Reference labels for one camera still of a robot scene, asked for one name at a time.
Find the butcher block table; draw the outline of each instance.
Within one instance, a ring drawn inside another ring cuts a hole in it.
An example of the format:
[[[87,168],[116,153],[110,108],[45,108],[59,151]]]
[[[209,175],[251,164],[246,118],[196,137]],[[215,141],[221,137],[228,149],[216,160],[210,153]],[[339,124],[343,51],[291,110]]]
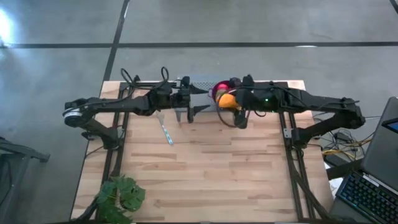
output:
[[[285,82],[305,89],[302,80]],[[117,98],[119,84],[104,82],[101,97]],[[133,96],[145,92],[136,90]],[[223,125],[215,112],[198,113],[192,124],[186,114],[181,123],[174,110],[162,114],[172,146],[155,114],[129,117],[121,173],[146,189],[142,207],[128,214],[135,222],[297,220],[278,114],[260,118],[251,113],[246,129]],[[113,113],[97,114],[96,119],[111,126]],[[313,124],[310,111],[296,114],[295,120],[298,127]],[[87,153],[101,145],[100,140],[90,142]],[[81,215],[98,193],[105,157],[100,149],[85,160],[71,218]],[[333,198],[320,148],[304,149],[304,161],[312,192],[329,210]],[[300,198],[307,214],[301,191]]]

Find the gray floor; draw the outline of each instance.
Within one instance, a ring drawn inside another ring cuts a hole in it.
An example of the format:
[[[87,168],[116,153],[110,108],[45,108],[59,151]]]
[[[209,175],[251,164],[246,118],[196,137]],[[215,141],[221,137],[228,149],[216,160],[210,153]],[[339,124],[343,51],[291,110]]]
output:
[[[112,43],[123,0],[3,0],[4,43]],[[398,41],[388,0],[139,0],[126,13],[122,43]],[[118,49],[111,80],[126,68],[143,80],[207,74],[220,79],[303,79],[314,95],[361,100],[377,116],[398,96],[398,47]],[[64,125],[63,104],[98,96],[110,48],[0,49],[0,136],[51,153],[31,162],[16,216],[20,222],[68,220],[87,142]],[[378,120],[354,130],[370,134]]]

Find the pink ball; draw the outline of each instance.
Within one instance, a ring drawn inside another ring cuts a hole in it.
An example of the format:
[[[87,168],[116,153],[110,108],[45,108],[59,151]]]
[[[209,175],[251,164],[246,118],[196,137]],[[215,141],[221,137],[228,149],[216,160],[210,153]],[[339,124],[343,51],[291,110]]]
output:
[[[228,89],[228,85],[221,83],[218,85],[217,90],[227,90]]]

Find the keyboard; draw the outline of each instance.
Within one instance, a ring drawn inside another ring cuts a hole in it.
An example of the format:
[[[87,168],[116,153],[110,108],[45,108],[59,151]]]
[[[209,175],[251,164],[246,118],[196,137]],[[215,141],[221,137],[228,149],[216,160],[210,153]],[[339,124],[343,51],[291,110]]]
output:
[[[336,196],[376,223],[398,224],[398,196],[356,172],[345,178]]]

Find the computer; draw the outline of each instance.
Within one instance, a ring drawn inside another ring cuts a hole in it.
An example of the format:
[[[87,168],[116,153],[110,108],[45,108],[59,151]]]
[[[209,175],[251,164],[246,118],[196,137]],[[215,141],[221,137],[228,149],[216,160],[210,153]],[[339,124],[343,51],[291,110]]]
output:
[[[361,168],[343,179],[330,213],[357,222],[398,223],[398,98],[389,98]]]

